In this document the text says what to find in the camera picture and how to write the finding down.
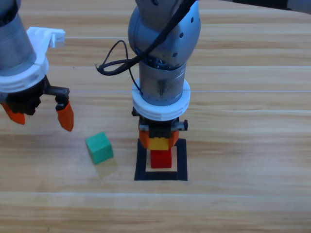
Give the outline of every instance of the table surface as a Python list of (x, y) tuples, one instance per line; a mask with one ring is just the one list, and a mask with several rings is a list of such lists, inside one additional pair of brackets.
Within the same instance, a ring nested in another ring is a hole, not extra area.
[[(94, 66), (127, 40), (135, 1), (23, 1), (26, 28), (67, 32), (66, 46), (47, 53), (48, 77), (71, 89), (75, 127), (60, 127), (49, 96), (24, 126), (1, 110), (1, 232), (311, 232), (311, 16), (200, 5), (182, 116), (189, 181), (137, 182), (132, 81)], [(124, 57), (120, 46), (111, 59)], [(99, 132), (114, 158), (94, 166), (85, 139)]]

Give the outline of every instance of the green cube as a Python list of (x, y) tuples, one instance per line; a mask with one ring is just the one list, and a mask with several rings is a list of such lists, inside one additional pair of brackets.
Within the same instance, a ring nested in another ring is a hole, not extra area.
[(96, 165), (113, 157), (112, 146), (104, 133), (87, 138), (86, 146)]

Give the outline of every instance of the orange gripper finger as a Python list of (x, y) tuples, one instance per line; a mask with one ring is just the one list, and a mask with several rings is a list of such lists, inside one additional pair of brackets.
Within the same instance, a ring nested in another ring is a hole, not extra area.
[(73, 129), (73, 110), (71, 108), (70, 102), (67, 104), (66, 108), (57, 111), (57, 113), (60, 125), (65, 130), (71, 132)]
[(3, 106), (4, 110), (12, 121), (21, 125), (24, 125), (26, 123), (25, 115), (23, 113), (13, 113), (7, 104), (2, 103), (1, 105)]

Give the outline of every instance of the yellow block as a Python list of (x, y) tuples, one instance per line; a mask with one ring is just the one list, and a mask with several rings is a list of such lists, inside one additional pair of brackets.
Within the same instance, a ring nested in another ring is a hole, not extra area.
[(169, 140), (167, 138), (149, 138), (149, 150), (168, 150)]

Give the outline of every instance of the red block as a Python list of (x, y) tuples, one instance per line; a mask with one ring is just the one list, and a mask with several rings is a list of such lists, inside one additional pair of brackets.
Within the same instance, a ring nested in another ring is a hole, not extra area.
[(152, 150), (151, 168), (172, 168), (172, 150)]

